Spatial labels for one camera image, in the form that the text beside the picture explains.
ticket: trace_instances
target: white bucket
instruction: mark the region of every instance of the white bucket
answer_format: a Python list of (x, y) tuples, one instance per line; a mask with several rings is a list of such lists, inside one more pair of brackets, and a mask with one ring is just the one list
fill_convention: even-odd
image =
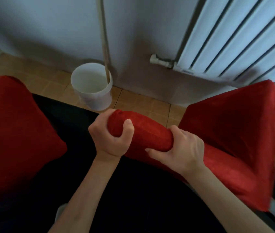
[(87, 63), (77, 67), (71, 76), (74, 91), (92, 110), (104, 110), (110, 106), (112, 75), (107, 84), (105, 67), (98, 63)]

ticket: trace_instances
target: wall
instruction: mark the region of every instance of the wall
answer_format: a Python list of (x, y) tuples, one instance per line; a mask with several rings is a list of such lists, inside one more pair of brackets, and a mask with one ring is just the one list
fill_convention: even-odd
[[(149, 63), (175, 58), (197, 2), (104, 0), (116, 86), (181, 105), (233, 89)], [(95, 0), (0, 0), (0, 48), (67, 71), (102, 60)]]

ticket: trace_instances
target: person's left hand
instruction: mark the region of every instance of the person's left hand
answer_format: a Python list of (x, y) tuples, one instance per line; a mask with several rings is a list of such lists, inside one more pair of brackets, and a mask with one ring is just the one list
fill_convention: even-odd
[(96, 147), (97, 156), (107, 160), (112, 157), (120, 159), (127, 152), (134, 134), (134, 126), (130, 119), (124, 121), (121, 137), (114, 137), (109, 133), (107, 121), (114, 111), (114, 109), (108, 109), (101, 113), (88, 128)]

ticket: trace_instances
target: forearm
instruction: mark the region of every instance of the forearm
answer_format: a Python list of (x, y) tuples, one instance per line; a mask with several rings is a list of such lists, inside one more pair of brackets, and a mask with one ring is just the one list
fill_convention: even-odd
[(273, 232), (208, 168), (185, 178), (227, 232)]
[(102, 159), (100, 153), (97, 154), (84, 180), (50, 232), (89, 232), (97, 205), (119, 160), (120, 157)]

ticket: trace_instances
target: hand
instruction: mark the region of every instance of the hand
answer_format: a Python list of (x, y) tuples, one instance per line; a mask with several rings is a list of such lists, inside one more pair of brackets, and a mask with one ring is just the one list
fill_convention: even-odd
[(120, 159), (127, 152), (134, 134), (134, 126), (130, 119), (124, 121), (121, 137), (114, 137), (108, 132), (107, 120), (114, 111), (114, 109), (108, 109), (101, 113), (89, 126), (89, 133), (94, 141), (97, 156), (106, 160), (110, 160), (112, 157)]
[(145, 149), (149, 156), (187, 178), (193, 172), (204, 168), (203, 154), (204, 142), (196, 135), (171, 126), (174, 143), (168, 152), (160, 152), (154, 149)]

